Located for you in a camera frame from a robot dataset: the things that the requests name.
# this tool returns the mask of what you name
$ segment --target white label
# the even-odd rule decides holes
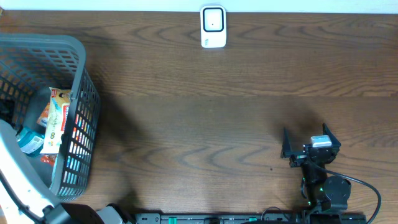
[[[44,143],[44,139],[35,136],[28,144],[25,146],[21,147],[22,152],[26,154],[30,154],[34,151],[36,151],[38,148],[40,148]]]

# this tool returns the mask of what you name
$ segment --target basket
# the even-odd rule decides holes
[[[16,129],[35,91],[50,86],[72,90],[49,187],[63,201],[75,200],[86,189],[101,108],[85,60],[84,46],[70,36],[0,34],[0,99],[15,102]]]

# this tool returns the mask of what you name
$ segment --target black square outline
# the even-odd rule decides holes
[[[219,9],[219,10],[221,10],[221,23],[222,23],[222,27],[221,27],[220,30],[206,30],[206,25],[205,25],[205,11],[206,11],[207,9]],[[204,30],[204,31],[206,31],[206,32],[221,32],[221,31],[224,30],[224,10],[223,10],[222,8],[220,8],[220,7],[209,7],[209,8],[206,8],[206,9],[203,10],[203,15],[202,15],[202,17],[203,17],[203,30]]]

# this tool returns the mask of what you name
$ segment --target yellow package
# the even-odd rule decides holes
[[[55,154],[60,150],[61,136],[65,131],[69,112],[70,90],[51,88],[49,117],[45,130],[42,154]]]

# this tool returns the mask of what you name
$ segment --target wooden table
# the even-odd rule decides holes
[[[261,212],[306,206],[301,170],[279,158],[326,122],[327,168],[373,184],[375,223],[397,223],[398,16],[228,14],[222,49],[199,13],[6,11],[1,32],[72,35],[103,102],[86,194],[95,209]],[[353,183],[349,211],[374,192]]]

